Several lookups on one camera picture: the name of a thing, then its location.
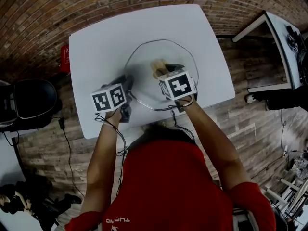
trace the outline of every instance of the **white cube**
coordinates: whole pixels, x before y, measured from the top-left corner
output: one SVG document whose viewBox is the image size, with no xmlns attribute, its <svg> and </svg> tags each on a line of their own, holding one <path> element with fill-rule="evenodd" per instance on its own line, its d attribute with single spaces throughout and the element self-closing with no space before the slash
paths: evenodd
<svg viewBox="0 0 308 231">
<path fill-rule="evenodd" d="M 178 100 L 197 92 L 193 79 L 188 71 L 179 69 L 158 77 L 160 86 L 166 97 Z"/>
<path fill-rule="evenodd" d="M 122 84 L 102 87 L 91 94 L 91 99 L 96 112 L 113 111 L 126 103 Z"/>
</svg>

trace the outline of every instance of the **wooden floor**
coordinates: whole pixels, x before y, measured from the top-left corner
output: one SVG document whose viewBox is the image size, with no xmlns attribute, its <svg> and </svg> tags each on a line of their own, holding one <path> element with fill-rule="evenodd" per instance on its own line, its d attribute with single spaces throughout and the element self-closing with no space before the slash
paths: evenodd
<svg viewBox="0 0 308 231">
<path fill-rule="evenodd" d="M 233 80 L 236 97 L 232 100 L 206 108 L 205 111 L 233 142 L 249 175 L 263 189 L 277 188 L 278 180 L 286 174 L 287 157 L 282 157 L 281 148 L 282 123 L 280 111 L 266 111 L 264 102 L 246 104 L 244 96 L 247 87 L 260 83 L 262 72 L 277 72 L 276 80 L 281 81 L 283 73 L 278 63 L 277 53 L 268 51 L 273 46 L 267 41 L 242 39 L 234 44 L 230 39 L 219 40 Z M 83 138 L 80 128 L 70 77 L 62 80 L 58 91 L 63 101 L 63 109 L 59 113 L 65 118 L 65 131 L 72 148 L 71 164 L 75 183 L 85 193 L 86 170 L 91 158 L 96 139 Z M 282 144 L 290 150 L 303 150 L 305 138 L 308 137 L 308 115 L 301 108 L 282 110 L 282 120 L 287 121 L 284 128 Z M 194 133 L 193 127 L 186 115 L 177 117 L 178 124 Z M 166 126 L 172 127 L 173 121 L 166 120 Z M 141 128 L 122 131 L 128 144 L 142 134 Z M 68 165 L 69 148 L 63 131 L 60 130 L 57 119 L 47 127 L 24 136 L 18 145 L 21 159 L 26 168 L 36 168 L 38 174 L 48 177 L 54 185 L 54 195 L 75 193 L 72 188 L 72 175 Z M 117 149 L 121 150 L 123 143 L 118 140 Z M 298 156 L 290 153 L 291 158 Z M 211 175 L 218 178 L 210 160 L 205 155 L 206 164 Z M 120 172 L 120 158 L 117 158 L 115 181 L 112 199 L 116 196 L 117 182 Z M 80 205 L 74 205 L 66 213 L 59 216 L 61 224 L 78 215 Z"/>
</svg>

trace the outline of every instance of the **white table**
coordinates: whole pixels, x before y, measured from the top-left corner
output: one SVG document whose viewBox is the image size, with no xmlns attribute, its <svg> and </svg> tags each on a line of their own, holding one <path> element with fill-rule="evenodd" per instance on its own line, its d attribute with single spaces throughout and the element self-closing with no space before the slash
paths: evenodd
<svg viewBox="0 0 308 231">
<path fill-rule="evenodd" d="M 287 77 L 287 83 L 249 88 L 248 92 L 278 89 L 297 89 L 302 85 L 299 80 L 297 60 L 294 52 L 291 50 L 286 40 L 287 35 L 289 34 L 286 29 L 287 26 L 291 26 L 293 31 L 296 31 L 298 34 L 300 34 L 300 31 L 294 25 L 272 13 L 264 12 L 261 17 L 259 17 L 242 32 L 236 35 L 232 40 L 233 42 L 239 41 L 242 37 L 253 31 L 256 27 L 264 22 L 266 22 L 269 26 L 269 29 L 275 39 Z"/>
<path fill-rule="evenodd" d="M 199 71 L 198 103 L 207 107 L 235 97 L 230 73 L 215 34 L 199 5 L 172 5 L 121 14 L 90 25 L 69 38 L 70 67 L 77 112 L 85 138 L 97 137 L 101 124 L 94 121 L 90 94 L 124 74 L 132 52 L 142 43 L 169 39 L 192 53 Z M 150 75 L 150 61 L 163 58 L 184 64 L 193 78 L 191 56 L 170 42 L 145 45 L 131 59 L 138 66 L 133 93 L 148 104 L 161 108 L 158 81 Z M 120 130 L 171 117 L 170 111 L 156 112 L 137 101 L 131 103 L 129 123 Z"/>
</svg>

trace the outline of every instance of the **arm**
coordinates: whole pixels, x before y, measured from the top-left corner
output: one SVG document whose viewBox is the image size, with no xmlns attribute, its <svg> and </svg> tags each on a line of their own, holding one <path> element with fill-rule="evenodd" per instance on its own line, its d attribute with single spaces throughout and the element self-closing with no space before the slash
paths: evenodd
<svg viewBox="0 0 308 231">
<path fill-rule="evenodd" d="M 223 189 L 230 190 L 242 182 L 251 181 L 231 141 L 197 102 L 194 100 L 185 111 L 218 172 Z"/>
<path fill-rule="evenodd" d="M 24 197 L 17 191 L 15 191 L 15 195 L 20 198 L 21 202 L 23 203 L 24 208 L 28 210 L 28 206 L 27 206 L 27 203 L 25 202 Z"/>
<path fill-rule="evenodd" d="M 118 109 L 107 120 L 118 127 L 120 119 L 121 113 Z M 117 132 L 109 125 L 103 124 L 88 166 L 87 192 L 80 213 L 103 212 L 110 205 L 116 165 L 116 139 Z"/>
</svg>

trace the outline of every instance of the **power outlet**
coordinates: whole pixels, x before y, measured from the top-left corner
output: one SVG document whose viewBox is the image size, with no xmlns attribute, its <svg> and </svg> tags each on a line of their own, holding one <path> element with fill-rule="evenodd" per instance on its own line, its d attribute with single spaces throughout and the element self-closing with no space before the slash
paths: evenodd
<svg viewBox="0 0 308 231">
<path fill-rule="evenodd" d="M 287 156 L 287 153 L 288 153 L 288 146 L 286 145 L 286 146 L 284 147 L 283 156 L 284 156 L 284 157 Z"/>
</svg>

